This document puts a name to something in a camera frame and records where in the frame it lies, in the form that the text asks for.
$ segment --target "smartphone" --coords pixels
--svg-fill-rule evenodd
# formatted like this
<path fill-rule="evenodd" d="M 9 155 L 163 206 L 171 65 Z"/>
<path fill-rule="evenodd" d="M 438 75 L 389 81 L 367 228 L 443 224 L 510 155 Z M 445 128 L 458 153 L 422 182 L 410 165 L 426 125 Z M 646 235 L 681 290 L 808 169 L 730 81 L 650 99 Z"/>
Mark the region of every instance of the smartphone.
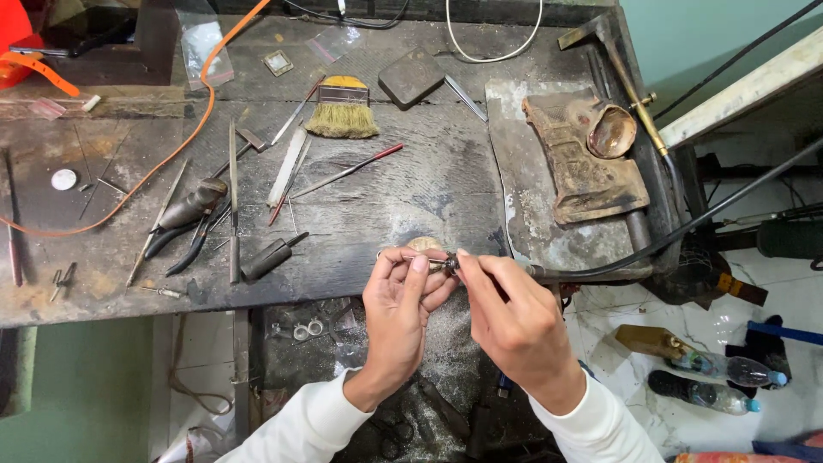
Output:
<path fill-rule="evenodd" d="M 40 32 L 42 47 L 28 38 L 10 44 L 18 53 L 40 52 L 57 58 L 76 58 L 106 44 L 125 44 L 137 27 L 137 9 L 92 7 Z"/>

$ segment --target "green wall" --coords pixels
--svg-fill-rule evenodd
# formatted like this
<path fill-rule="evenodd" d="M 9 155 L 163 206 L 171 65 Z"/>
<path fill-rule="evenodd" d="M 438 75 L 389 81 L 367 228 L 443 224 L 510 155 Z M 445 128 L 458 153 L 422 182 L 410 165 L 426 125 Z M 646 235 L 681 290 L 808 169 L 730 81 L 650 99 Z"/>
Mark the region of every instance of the green wall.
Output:
<path fill-rule="evenodd" d="M 146 463 L 150 317 L 42 326 L 31 411 L 0 419 L 0 460 Z"/>
<path fill-rule="evenodd" d="M 621 0 L 640 72 L 658 101 L 652 114 L 810 0 Z M 658 127 L 745 76 L 823 26 L 823 6 L 752 50 L 703 90 L 663 117 Z"/>

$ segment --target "hand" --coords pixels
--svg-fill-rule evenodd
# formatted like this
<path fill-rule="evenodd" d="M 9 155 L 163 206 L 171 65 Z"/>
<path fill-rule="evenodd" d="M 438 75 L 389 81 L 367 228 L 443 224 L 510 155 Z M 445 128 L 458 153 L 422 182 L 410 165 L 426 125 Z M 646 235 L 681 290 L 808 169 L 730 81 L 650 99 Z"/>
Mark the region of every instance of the hand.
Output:
<path fill-rule="evenodd" d="M 420 365 L 429 314 L 460 283 L 445 271 L 429 275 L 429 258 L 447 257 L 443 251 L 419 253 L 408 247 L 380 252 L 363 291 L 369 354 L 363 369 L 343 386 L 343 395 L 361 411 L 376 408 Z"/>
<path fill-rule="evenodd" d="M 570 413 L 583 399 L 586 376 L 571 353 L 555 295 L 508 257 L 457 254 L 472 338 L 546 410 Z"/>

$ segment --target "brush bristles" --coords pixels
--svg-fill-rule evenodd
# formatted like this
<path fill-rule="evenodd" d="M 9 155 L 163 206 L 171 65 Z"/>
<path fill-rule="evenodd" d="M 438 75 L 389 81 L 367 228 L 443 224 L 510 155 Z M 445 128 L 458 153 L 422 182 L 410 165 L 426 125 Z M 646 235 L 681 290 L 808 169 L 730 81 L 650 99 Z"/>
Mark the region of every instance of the brush bristles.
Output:
<path fill-rule="evenodd" d="M 351 103 L 318 103 L 305 129 L 329 138 L 368 138 L 380 133 L 371 108 Z"/>

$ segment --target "blue bottle cap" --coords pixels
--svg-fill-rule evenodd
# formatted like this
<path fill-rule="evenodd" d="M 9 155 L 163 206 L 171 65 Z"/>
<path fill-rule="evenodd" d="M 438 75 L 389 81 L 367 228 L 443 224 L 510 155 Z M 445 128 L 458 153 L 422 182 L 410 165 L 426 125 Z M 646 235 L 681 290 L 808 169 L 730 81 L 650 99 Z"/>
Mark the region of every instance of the blue bottle cap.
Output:
<path fill-rule="evenodd" d="M 757 413 L 760 411 L 760 402 L 754 399 L 746 399 L 746 409 Z"/>
<path fill-rule="evenodd" d="M 769 379 L 778 386 L 786 386 L 788 378 L 781 372 L 769 372 Z"/>

